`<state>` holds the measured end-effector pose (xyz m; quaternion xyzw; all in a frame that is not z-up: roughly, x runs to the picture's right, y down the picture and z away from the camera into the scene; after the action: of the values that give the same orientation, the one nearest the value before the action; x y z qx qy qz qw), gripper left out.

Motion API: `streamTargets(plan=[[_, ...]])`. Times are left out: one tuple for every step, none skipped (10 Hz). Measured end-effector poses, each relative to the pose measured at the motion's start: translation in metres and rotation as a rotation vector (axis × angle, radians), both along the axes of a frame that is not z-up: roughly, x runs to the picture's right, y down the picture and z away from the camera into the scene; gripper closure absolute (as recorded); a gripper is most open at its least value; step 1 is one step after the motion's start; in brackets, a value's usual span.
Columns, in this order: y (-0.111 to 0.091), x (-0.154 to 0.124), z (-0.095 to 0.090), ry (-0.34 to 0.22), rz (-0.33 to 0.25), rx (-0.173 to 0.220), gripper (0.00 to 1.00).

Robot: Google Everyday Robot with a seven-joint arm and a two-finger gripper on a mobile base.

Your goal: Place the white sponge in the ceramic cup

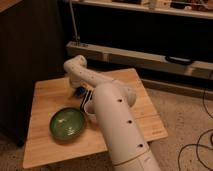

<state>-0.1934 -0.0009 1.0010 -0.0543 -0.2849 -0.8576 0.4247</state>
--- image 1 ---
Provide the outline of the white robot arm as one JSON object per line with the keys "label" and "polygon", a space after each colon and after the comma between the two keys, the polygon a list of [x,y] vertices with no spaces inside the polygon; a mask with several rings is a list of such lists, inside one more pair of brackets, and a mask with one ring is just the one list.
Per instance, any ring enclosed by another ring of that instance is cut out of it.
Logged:
{"label": "white robot arm", "polygon": [[126,83],[87,69],[82,55],[67,60],[64,70],[71,86],[93,87],[92,105],[115,171],[161,171],[131,107],[136,92]]}

